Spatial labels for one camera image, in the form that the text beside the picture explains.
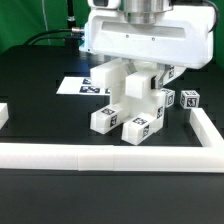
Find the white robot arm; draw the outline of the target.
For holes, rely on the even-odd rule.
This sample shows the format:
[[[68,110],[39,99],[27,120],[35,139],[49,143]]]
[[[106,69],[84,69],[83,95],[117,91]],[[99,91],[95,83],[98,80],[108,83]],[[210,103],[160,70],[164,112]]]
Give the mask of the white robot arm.
[[[171,0],[88,0],[91,11],[80,50],[154,62],[155,86],[172,66],[200,69],[213,57],[216,6],[176,5]]]

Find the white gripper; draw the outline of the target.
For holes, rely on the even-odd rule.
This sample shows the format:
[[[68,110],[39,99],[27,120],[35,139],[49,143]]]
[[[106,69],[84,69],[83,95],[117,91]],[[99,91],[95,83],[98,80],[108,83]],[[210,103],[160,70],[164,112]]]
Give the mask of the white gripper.
[[[199,69],[213,56],[214,8],[169,0],[88,0],[85,48],[96,54],[160,63],[151,79],[161,89],[170,66]],[[125,60],[127,75],[137,72]]]

